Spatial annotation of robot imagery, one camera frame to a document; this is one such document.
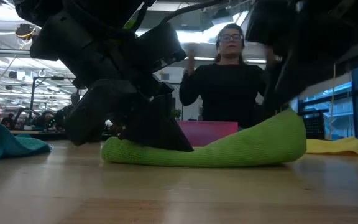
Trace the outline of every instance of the magenta box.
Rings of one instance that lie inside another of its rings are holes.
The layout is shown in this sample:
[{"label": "magenta box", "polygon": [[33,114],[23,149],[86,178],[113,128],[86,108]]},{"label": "magenta box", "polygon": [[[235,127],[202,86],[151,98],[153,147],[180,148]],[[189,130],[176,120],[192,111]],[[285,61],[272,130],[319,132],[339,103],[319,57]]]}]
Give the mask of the magenta box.
[{"label": "magenta box", "polygon": [[237,122],[178,121],[178,124],[191,146],[206,146],[238,130]]}]

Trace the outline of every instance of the teal towel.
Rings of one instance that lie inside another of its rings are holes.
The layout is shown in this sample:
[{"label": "teal towel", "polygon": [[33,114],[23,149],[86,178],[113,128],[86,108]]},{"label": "teal towel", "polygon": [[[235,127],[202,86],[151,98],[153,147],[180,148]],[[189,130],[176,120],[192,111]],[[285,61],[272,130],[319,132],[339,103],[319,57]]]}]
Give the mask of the teal towel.
[{"label": "teal towel", "polygon": [[41,152],[50,152],[51,147],[28,134],[13,136],[11,132],[0,124],[0,159],[4,157],[29,156]]}]

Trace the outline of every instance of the table surface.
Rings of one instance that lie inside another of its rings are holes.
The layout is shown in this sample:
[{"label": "table surface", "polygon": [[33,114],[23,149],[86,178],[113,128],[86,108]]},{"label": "table surface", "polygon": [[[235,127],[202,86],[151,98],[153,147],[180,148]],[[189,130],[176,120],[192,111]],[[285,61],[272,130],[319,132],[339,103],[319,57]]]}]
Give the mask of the table surface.
[{"label": "table surface", "polygon": [[357,223],[358,157],[272,167],[108,164],[100,144],[0,160],[0,223]]}]

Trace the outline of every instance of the window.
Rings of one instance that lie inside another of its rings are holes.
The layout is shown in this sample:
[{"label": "window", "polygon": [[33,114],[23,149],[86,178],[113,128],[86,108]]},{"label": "window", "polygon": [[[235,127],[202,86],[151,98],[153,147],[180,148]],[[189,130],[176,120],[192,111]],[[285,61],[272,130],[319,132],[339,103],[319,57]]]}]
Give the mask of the window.
[{"label": "window", "polygon": [[354,136],[354,120],[353,120],[353,103],[352,98],[344,98],[334,101],[333,116],[331,117],[331,102],[318,103],[308,105],[306,110],[323,110],[329,111],[324,113],[325,135],[329,135],[330,123],[332,122],[332,139],[341,139]]},{"label": "window", "polygon": [[327,96],[332,96],[333,93],[335,95],[340,94],[340,93],[347,93],[347,92],[350,92],[351,90],[352,90],[352,82],[347,82],[342,85],[335,86],[334,91],[333,91],[333,89],[329,89],[329,90],[325,90],[320,93],[317,93],[313,96],[306,97],[305,102],[311,101],[311,100],[317,100],[317,99],[324,98]]}]

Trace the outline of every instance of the cable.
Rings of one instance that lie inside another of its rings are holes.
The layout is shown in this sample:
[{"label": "cable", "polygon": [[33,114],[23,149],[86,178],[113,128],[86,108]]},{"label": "cable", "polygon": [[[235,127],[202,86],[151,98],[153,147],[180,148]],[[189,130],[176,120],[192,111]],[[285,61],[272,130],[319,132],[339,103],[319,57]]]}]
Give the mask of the cable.
[{"label": "cable", "polygon": [[172,13],[170,13],[169,15],[165,16],[160,24],[166,23],[168,22],[170,19],[179,16],[181,14],[184,14],[186,12],[191,12],[197,9],[202,9],[205,7],[210,7],[210,6],[214,6],[216,4],[219,4],[220,2],[222,2],[223,0],[212,0],[212,1],[208,1],[208,2],[204,2],[204,3],[200,3],[200,4],[195,4],[192,6],[187,6],[181,9],[178,9],[176,11],[173,11]]},{"label": "cable", "polygon": [[[349,74],[350,81],[351,81],[351,83],[353,83],[353,76],[352,76],[352,73],[351,73],[351,65],[350,65],[349,61],[347,61],[347,63],[346,63],[346,73]],[[350,97],[350,96],[351,96],[351,92],[348,91],[347,92],[347,97]],[[353,123],[353,120],[352,121],[351,120],[352,120],[352,117],[350,116],[349,117],[349,125],[351,125]]]},{"label": "cable", "polygon": [[329,140],[333,140],[333,117],[334,117],[334,90],[335,90],[336,64],[334,64],[333,95],[331,97],[331,115],[329,118]]},{"label": "cable", "polygon": [[4,73],[2,73],[2,75],[0,76],[0,79],[5,75],[5,73],[8,71],[8,69],[11,67],[11,65],[13,64],[13,62],[16,60],[17,55],[15,55],[15,57],[12,59],[12,61],[10,62],[10,64],[7,66],[7,68],[5,69]]},{"label": "cable", "polygon": [[16,37],[29,37],[29,36],[31,36],[34,32],[35,32],[35,28],[34,28],[29,34],[25,34],[25,35],[17,35],[17,34],[16,34]]},{"label": "cable", "polygon": [[32,39],[26,38],[26,40],[28,40],[28,41],[25,42],[25,41],[22,40],[22,39],[18,39],[18,40],[17,40],[17,43],[20,45],[19,50],[22,50],[26,45],[29,45],[29,44],[32,43]]},{"label": "cable", "polygon": [[147,8],[148,8],[147,5],[143,4],[142,8],[140,9],[137,15],[134,25],[131,27],[131,30],[133,32],[136,32],[139,29],[140,25],[142,24],[144,17],[146,16]]}]

